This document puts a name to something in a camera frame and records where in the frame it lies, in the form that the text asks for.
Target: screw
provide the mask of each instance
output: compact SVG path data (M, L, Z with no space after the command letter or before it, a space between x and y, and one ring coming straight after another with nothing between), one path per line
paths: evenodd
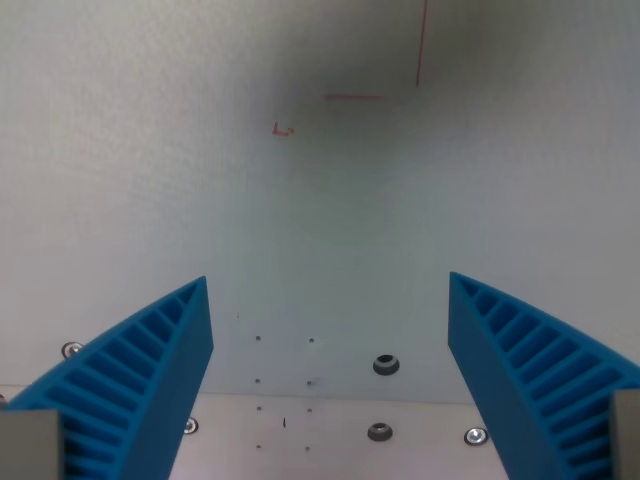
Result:
M84 348L84 345L78 342L68 342L62 346L62 356L66 358L73 357L76 353Z
M193 417L189 417L189 419L187 420L187 424L184 427L184 434L193 435L198 431L198 428L200 428L200 426L198 425L198 421Z
M473 447L484 445L488 440L489 434L484 428L470 428L464 434L464 442Z

